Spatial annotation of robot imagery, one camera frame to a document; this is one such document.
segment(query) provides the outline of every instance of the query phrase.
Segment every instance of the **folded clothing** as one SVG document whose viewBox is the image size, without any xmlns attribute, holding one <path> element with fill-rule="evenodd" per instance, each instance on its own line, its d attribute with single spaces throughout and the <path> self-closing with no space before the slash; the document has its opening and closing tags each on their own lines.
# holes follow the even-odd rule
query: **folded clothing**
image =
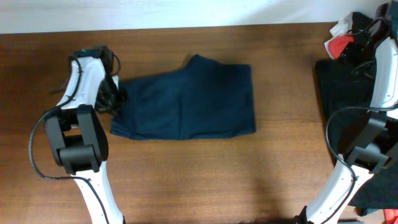
<svg viewBox="0 0 398 224">
<path fill-rule="evenodd" d="M 373 19 L 360 12 L 351 12 L 343 19 L 340 19 L 338 23 L 330 29 L 330 34 L 333 36 L 332 39 L 325 42 L 325 48 L 329 56 L 332 59 L 337 59 L 343 52 L 356 48 L 362 49 L 363 46 L 369 40 L 369 34 L 364 32 L 363 34 L 352 36 L 345 35 L 349 32 L 357 33 L 365 29 Z"/>
<path fill-rule="evenodd" d="M 256 132 L 249 65 L 200 55 L 175 72 L 120 83 L 128 101 L 111 133 L 135 140 L 231 138 Z"/>
<path fill-rule="evenodd" d="M 336 60 L 318 61 L 315 70 L 321 93 L 323 113 L 327 120 L 332 112 L 346 106 L 369 106 L 374 80 L 364 75 L 352 75 L 352 68 Z M 337 152 L 343 130 L 355 123 L 366 111 L 347 110 L 340 113 L 329 126 L 332 148 Z M 359 208 L 398 208 L 398 162 L 382 169 L 367 181 L 350 201 Z"/>
</svg>

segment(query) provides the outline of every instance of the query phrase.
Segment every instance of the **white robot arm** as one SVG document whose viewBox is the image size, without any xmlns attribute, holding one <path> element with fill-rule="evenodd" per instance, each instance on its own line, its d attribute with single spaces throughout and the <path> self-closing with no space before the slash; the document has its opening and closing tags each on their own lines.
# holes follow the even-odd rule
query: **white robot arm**
<svg viewBox="0 0 398 224">
<path fill-rule="evenodd" d="M 308 207 L 296 217 L 296 223 L 338 223 L 338 219 L 359 188 L 377 174 L 382 168 L 390 167 L 398 159 L 398 143 L 390 142 L 389 147 L 374 142 L 383 131 L 387 132 L 387 123 L 396 123 L 398 110 L 398 48 L 395 39 L 387 37 L 376 49 L 377 73 L 372 108 L 392 108 L 385 113 L 368 111 L 364 120 L 351 128 L 352 137 L 348 138 L 342 158 L 356 175 L 355 186 L 351 171 L 337 161 L 328 182 Z M 383 141 L 389 141 L 384 135 Z"/>
<path fill-rule="evenodd" d="M 45 130 L 56 163 L 64 166 L 72 177 L 90 181 L 94 190 L 81 179 L 74 179 L 83 194 L 92 222 L 122 224 L 125 223 L 124 217 L 114 201 L 106 173 L 108 142 L 94 108 L 114 112 L 126 96 L 118 90 L 118 77 L 110 75 L 113 55 L 108 48 L 82 50 L 77 55 L 72 60 L 67 89 L 58 103 L 63 106 L 58 113 L 46 118 Z M 81 135 L 66 136 L 72 128 L 80 128 Z"/>
</svg>

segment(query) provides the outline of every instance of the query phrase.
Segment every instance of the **black cable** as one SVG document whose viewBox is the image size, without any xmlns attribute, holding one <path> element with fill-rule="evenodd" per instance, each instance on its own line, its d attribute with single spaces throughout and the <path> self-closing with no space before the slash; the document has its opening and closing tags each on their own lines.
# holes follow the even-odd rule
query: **black cable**
<svg viewBox="0 0 398 224">
<path fill-rule="evenodd" d="M 97 194 L 97 192 L 95 191 L 94 187 L 93 187 L 92 184 L 90 183 L 90 180 L 88 180 L 88 179 L 86 179 L 86 178 L 83 178 L 83 177 L 49 177 L 49 176 L 46 176 L 46 175 L 44 175 L 44 174 L 39 170 L 39 168 L 37 168 L 36 163 L 35 163 L 35 161 L 34 161 L 33 148 L 32 148 L 32 146 L 33 146 L 33 139 L 34 139 L 35 132 L 36 132 L 37 128 L 39 127 L 40 123 L 41 123 L 45 118 L 47 118 L 48 116 L 50 116 L 50 115 L 52 115 L 54 112 L 56 112 L 58 109 L 60 109 L 61 107 L 67 105 L 68 103 L 70 103 L 70 102 L 73 100 L 73 97 L 75 97 L 75 95 L 76 95 L 76 93 L 77 93 L 77 91 L 78 91 L 78 88 L 79 88 L 79 85 L 80 85 L 80 81 L 81 81 L 81 75 L 82 75 L 82 73 L 83 73 L 83 70 L 81 69 L 81 65 L 80 65 L 80 62 L 78 61 L 78 59 L 75 57 L 73 60 L 77 62 L 77 64 L 78 64 L 78 69 L 79 69 L 79 76 L 78 76 L 78 80 L 77 80 L 77 83 L 76 83 L 75 90 L 73 91 L 72 95 L 69 96 L 68 99 L 67 99 L 65 102 L 59 104 L 58 106 L 55 106 L 55 107 L 51 108 L 51 109 L 48 110 L 47 112 L 45 112 L 45 113 L 41 116 L 41 118 L 36 122 L 35 126 L 33 127 L 32 132 L 30 133 L 30 138 L 29 138 L 29 160 L 30 160 L 30 163 L 32 164 L 32 167 L 33 167 L 33 169 L 35 170 L 36 174 L 39 175 L 39 176 L 40 176 L 41 178 L 43 178 L 43 179 L 47 179 L 47 180 L 82 180 L 82 181 L 84 181 L 84 182 L 89 186 L 89 188 L 91 189 L 91 191 L 93 192 L 93 194 L 95 195 L 95 197 L 97 198 L 98 203 L 99 203 L 99 205 L 101 206 L 102 211 L 103 211 L 103 213 L 104 213 L 104 217 L 105 217 L 106 223 L 109 224 L 109 220 L 108 220 L 108 216 L 106 215 L 105 207 L 104 207 L 104 205 L 103 205 L 103 203 L 102 203 L 102 201 L 101 201 L 101 199 L 100 199 L 100 196 L 98 196 L 98 194 Z"/>
<path fill-rule="evenodd" d="M 113 54 L 113 57 L 115 57 L 116 60 L 118 61 L 118 70 L 114 74 L 112 74 L 111 76 L 115 76 L 115 75 L 119 74 L 120 69 L 121 69 L 121 64 L 120 64 L 120 60 L 119 60 L 118 56 L 116 54 Z"/>
<path fill-rule="evenodd" d="M 50 94 L 56 94 L 56 93 L 62 92 L 66 88 L 66 86 L 68 84 L 68 81 L 69 81 L 69 78 L 70 78 L 70 76 L 66 80 L 62 81 L 62 83 L 58 87 L 58 89 L 50 91 Z"/>
<path fill-rule="evenodd" d="M 386 18 L 384 18 L 384 17 L 377 17 L 377 18 L 375 18 L 365 29 L 363 29 L 363 30 L 361 30 L 361 31 L 359 31 L 359 32 L 357 32 L 357 33 L 354 33 L 354 34 L 350 34 L 349 31 L 352 31 L 352 29 L 351 29 L 351 30 L 349 30 L 349 31 L 347 32 L 346 35 L 347 35 L 347 36 L 350 36 L 350 37 L 353 37 L 353 36 L 362 34 L 363 32 L 368 31 L 374 24 L 376 24 L 376 23 L 379 22 L 379 21 L 383 21 L 383 22 L 387 25 L 389 31 L 391 31 L 390 23 L 388 22 L 388 20 L 387 20 Z"/>
<path fill-rule="evenodd" d="M 387 108 L 377 108 L 377 107 L 365 107 L 365 106 L 347 106 L 345 108 L 341 108 L 336 110 L 335 112 L 333 112 L 328 121 L 326 122 L 326 126 L 325 126 L 325 140 L 326 140 L 326 144 L 328 146 L 328 149 L 330 151 L 330 153 L 335 157 L 335 159 L 337 159 L 338 161 L 340 161 L 344 166 L 346 166 L 348 168 L 348 170 L 351 172 L 351 176 L 353 178 L 353 181 L 351 183 L 351 186 L 348 190 L 348 194 L 347 196 L 343 199 L 343 201 L 339 204 L 339 206 L 336 208 L 336 210 L 325 220 L 323 221 L 321 224 L 326 223 L 327 221 L 329 221 L 334 215 L 336 215 L 337 211 L 343 206 L 343 204 L 347 201 L 349 195 L 352 193 L 352 191 L 354 190 L 355 187 L 355 183 L 357 181 L 357 176 L 355 174 L 355 171 L 353 170 L 353 168 L 351 168 L 351 166 L 349 166 L 344 159 L 342 159 L 340 156 L 338 156 L 338 154 L 333 150 L 332 146 L 330 145 L 330 141 L 329 141 L 329 125 L 331 120 L 338 115 L 339 113 L 346 111 L 346 110 L 370 110 L 370 111 L 379 111 L 379 112 L 386 112 L 386 111 L 392 111 L 392 110 L 396 110 L 398 109 L 398 104 L 395 104 L 393 106 L 387 107 Z"/>
<path fill-rule="evenodd" d="M 356 68 L 352 69 L 351 74 L 352 74 L 352 75 L 355 75 L 355 73 L 357 72 L 357 70 L 359 70 L 360 68 L 365 67 L 365 66 L 367 66 L 367 65 L 373 65 L 373 64 L 375 64 L 375 63 L 376 63 L 376 60 L 364 62 L 364 63 L 362 63 L 361 65 L 358 65 Z M 365 75 L 366 77 L 372 79 L 372 80 L 375 79 L 374 77 L 372 77 L 372 76 L 370 76 L 370 75 L 368 75 L 368 74 L 366 74 L 366 73 L 364 73 L 364 75 Z"/>
</svg>

